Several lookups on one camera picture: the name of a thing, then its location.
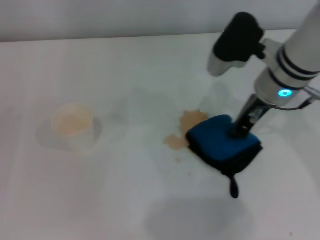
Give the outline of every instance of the black cable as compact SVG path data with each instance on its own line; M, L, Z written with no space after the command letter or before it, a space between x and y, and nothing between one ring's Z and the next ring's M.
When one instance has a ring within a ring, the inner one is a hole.
M295 111L295 110L301 110L304 109L305 107L309 106L310 104L312 104L314 102L314 98L313 97L309 97L307 100L305 100L302 104L300 104L298 107L294 107L294 108L284 108L284 107L278 107L278 106L265 106L266 108L270 108L270 109L277 109L277 110L281 110L281 111Z

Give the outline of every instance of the white wall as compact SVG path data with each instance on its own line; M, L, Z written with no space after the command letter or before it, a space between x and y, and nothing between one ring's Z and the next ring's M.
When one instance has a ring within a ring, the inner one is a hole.
M220 32L240 11L297 27L317 0L0 0L0 41Z

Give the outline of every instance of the blue led light ring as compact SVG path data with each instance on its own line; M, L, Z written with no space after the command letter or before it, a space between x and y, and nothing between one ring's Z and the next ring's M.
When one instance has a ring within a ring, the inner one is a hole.
M281 91L278 92L278 95L280 97L289 97L292 94L292 91L289 89L283 89Z

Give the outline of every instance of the brown stain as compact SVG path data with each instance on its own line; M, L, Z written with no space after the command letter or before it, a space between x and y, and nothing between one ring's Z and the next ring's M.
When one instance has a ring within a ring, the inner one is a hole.
M164 144L168 145L173 150L180 150L182 148L187 148L189 143L186 139L187 132L199 123L208 120L209 116L206 112L196 111L184 111L183 116L180 117L179 130L181 137L174 134L166 137L163 141Z

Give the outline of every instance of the black strap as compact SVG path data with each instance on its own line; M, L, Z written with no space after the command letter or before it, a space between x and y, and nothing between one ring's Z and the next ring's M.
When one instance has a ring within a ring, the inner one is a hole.
M237 199L239 197L239 187L237 184L237 181L235 179L235 175L230 175L230 174L223 174L227 176L230 179L230 195L234 199Z

